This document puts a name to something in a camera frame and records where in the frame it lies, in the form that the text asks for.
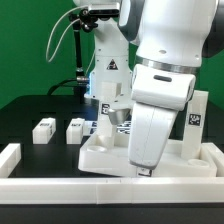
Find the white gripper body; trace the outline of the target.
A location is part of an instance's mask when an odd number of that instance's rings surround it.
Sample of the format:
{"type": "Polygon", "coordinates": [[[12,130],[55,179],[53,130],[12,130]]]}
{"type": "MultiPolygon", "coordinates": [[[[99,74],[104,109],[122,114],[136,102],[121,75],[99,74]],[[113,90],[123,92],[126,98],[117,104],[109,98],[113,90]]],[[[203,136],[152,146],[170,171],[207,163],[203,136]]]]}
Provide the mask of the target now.
{"type": "Polygon", "coordinates": [[[133,106],[128,144],[129,162],[155,169],[177,116],[177,111],[136,102],[133,106]]]}

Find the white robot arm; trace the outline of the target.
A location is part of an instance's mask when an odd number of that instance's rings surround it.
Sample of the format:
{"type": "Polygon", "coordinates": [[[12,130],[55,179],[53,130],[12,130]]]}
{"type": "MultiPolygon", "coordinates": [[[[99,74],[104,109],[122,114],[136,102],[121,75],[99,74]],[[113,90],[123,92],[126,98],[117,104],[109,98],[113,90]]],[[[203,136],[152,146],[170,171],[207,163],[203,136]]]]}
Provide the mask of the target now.
{"type": "Polygon", "coordinates": [[[224,0],[74,0],[95,12],[117,2],[118,27],[137,46],[129,162],[157,167],[177,113],[190,100],[194,73],[221,50],[224,0]]]}

